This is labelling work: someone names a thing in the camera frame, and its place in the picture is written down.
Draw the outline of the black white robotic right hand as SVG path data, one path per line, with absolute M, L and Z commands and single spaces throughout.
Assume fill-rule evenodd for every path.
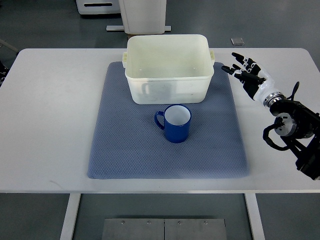
M 270 75 L 250 57 L 243 56 L 236 52 L 232 52 L 231 55 L 241 66 L 236 64 L 233 64 L 232 67 L 223 65 L 221 69 L 238 79 L 252 100 L 256 101 L 262 98 L 262 101 L 264 101 L 264 94 L 268 85 L 273 84 Z

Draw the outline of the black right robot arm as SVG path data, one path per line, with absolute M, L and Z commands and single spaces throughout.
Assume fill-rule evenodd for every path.
M 280 92 L 269 94 L 263 105 L 275 116 L 274 123 L 263 130 L 263 140 L 273 149 L 291 152 L 297 157 L 297 170 L 312 180 L 320 179 L 320 114 L 315 113 L 294 97 Z

